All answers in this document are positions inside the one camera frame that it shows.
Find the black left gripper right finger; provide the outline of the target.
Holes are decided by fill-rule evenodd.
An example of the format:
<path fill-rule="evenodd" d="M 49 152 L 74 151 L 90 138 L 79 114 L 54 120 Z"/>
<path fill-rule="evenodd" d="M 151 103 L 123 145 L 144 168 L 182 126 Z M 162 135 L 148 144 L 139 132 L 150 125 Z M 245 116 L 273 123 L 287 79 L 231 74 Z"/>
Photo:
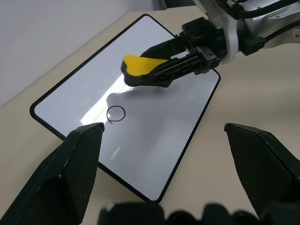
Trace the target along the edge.
<path fill-rule="evenodd" d="M 260 220 L 300 220 L 300 160 L 272 133 L 226 123 L 234 165 Z"/>

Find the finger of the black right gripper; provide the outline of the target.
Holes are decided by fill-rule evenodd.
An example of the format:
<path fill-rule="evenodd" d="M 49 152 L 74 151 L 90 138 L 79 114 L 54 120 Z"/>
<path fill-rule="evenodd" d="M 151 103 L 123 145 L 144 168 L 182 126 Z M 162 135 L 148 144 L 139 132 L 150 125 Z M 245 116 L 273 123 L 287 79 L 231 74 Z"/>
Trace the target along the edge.
<path fill-rule="evenodd" d="M 144 75 L 138 86 L 156 86 L 167 88 L 170 84 L 192 72 L 206 69 L 207 60 L 200 53 L 188 54 L 182 58 L 174 58 L 154 68 Z"/>
<path fill-rule="evenodd" d="M 179 55 L 186 51 L 189 41 L 184 35 L 176 35 L 174 38 L 155 45 L 144 51 L 140 56 L 151 59 L 179 60 Z"/>

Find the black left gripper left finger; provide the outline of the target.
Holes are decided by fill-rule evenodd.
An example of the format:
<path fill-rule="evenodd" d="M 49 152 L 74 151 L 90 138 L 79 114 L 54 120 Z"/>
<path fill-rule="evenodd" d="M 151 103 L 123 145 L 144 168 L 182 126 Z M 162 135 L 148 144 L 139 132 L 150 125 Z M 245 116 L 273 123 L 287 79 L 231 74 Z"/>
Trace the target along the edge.
<path fill-rule="evenodd" d="M 103 123 L 78 127 L 46 157 L 0 225 L 80 225 L 94 186 Z"/>

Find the yellow and black eraser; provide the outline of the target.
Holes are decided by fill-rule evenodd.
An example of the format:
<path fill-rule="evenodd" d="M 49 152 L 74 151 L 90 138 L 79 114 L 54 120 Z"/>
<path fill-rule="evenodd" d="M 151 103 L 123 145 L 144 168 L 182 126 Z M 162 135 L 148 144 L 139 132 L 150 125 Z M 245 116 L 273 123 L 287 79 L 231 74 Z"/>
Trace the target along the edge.
<path fill-rule="evenodd" d="M 143 79 L 166 62 L 168 60 L 126 55 L 121 65 L 125 84 L 131 87 L 143 86 Z"/>

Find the black-framed whiteboard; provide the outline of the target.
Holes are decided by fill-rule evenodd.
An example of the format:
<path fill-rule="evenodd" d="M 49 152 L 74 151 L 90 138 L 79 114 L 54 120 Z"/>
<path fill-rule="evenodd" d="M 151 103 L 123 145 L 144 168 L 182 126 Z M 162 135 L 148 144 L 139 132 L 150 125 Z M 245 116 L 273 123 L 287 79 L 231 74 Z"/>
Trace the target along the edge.
<path fill-rule="evenodd" d="M 220 74 L 188 74 L 168 88 L 130 87 L 123 57 L 141 55 L 173 34 L 143 14 L 30 107 L 32 118 L 64 139 L 102 122 L 99 167 L 144 200 L 159 202 L 220 82 Z"/>

